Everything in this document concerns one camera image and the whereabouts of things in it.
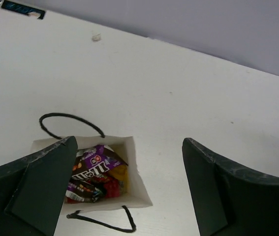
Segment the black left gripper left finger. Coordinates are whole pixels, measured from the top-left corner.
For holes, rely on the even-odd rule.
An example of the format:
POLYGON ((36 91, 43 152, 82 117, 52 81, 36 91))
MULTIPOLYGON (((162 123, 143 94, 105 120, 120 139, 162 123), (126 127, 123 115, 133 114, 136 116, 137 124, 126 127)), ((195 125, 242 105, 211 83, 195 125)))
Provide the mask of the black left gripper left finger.
POLYGON ((76 158, 66 137, 0 166, 0 236, 52 236, 76 158))

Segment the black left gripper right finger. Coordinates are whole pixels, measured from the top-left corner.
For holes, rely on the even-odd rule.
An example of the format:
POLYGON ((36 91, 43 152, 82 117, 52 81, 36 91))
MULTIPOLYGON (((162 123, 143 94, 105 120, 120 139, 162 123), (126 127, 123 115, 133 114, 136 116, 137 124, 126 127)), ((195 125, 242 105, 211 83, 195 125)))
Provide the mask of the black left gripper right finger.
POLYGON ((279 177, 222 155, 192 138, 182 145, 202 236, 279 236, 279 177))

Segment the purple M&M snack packet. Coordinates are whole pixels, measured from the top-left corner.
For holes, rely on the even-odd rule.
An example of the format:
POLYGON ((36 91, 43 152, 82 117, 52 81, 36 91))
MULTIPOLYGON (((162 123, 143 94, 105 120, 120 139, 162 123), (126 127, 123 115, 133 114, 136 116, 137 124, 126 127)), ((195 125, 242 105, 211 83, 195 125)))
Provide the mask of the purple M&M snack packet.
POLYGON ((76 153, 71 178, 88 180, 121 165, 127 166, 127 163, 106 145, 80 149, 76 153))

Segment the grey white paper coffee bag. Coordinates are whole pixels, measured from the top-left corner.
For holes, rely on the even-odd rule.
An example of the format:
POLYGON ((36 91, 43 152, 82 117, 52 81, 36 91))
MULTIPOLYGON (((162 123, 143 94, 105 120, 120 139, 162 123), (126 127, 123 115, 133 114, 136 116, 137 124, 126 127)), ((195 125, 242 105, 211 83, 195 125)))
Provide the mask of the grey white paper coffee bag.
MULTIPOLYGON (((66 196, 63 198, 63 205, 61 209, 61 214, 65 215, 67 219, 81 220, 89 223, 98 224, 106 228, 119 231, 122 233, 133 233, 137 230, 133 217, 130 213, 130 208, 145 208, 151 207, 153 205, 148 192, 145 188, 142 178, 139 175, 137 170, 136 163, 136 151, 135 143, 133 137, 116 137, 116 136, 106 136, 104 132, 94 125, 93 123, 75 116, 66 113, 47 113, 42 115, 39 118, 39 125, 41 129, 46 132, 50 138, 36 140, 32 144, 32 150, 37 151, 39 149, 45 148, 51 144, 54 144, 56 141, 61 140, 60 136, 55 135, 47 129, 43 121, 47 118, 52 117, 63 117, 71 118, 77 121, 80 121, 99 133, 98 136, 93 137, 75 137, 75 142, 77 148, 75 149, 75 154, 80 149, 92 148, 97 145, 106 145, 110 147, 116 154, 118 154, 128 165, 128 190, 127 193, 121 194, 116 198, 102 198, 95 203, 79 203, 68 199, 66 196), (82 214, 90 211, 103 211, 103 210, 118 210, 123 209, 126 213, 128 221, 130 223, 129 229, 123 229, 116 226, 109 225, 107 223, 83 216, 82 214)), ((88 180, 98 181, 103 184, 109 182, 110 180, 115 179, 109 175, 108 172, 103 173, 97 177, 92 177, 88 180)))

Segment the purple brown snack wrapper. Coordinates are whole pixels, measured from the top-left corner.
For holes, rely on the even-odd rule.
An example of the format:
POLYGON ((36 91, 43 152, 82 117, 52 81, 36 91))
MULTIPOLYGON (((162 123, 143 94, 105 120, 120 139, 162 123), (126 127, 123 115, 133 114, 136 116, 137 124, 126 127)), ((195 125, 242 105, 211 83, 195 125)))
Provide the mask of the purple brown snack wrapper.
POLYGON ((65 196, 79 203, 95 203, 105 197, 107 190, 101 182, 70 179, 65 196))

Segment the red snack packet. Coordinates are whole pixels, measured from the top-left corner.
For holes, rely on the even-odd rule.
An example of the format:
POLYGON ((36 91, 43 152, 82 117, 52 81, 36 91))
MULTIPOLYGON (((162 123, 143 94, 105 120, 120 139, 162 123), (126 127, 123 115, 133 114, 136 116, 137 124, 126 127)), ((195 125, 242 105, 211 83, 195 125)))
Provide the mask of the red snack packet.
POLYGON ((105 183, 103 187, 106 191, 105 198, 107 199, 116 198, 121 195, 120 183, 117 179, 110 180, 109 182, 105 183))

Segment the yellow snack packet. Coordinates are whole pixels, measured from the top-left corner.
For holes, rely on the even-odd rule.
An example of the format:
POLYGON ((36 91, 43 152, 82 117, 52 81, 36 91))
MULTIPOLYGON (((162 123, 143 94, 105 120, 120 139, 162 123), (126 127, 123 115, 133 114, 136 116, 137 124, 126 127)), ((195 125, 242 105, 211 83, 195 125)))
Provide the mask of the yellow snack packet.
POLYGON ((120 193, 125 194, 128 190, 128 165, 119 165, 109 172, 109 175, 117 179, 120 186, 120 193))

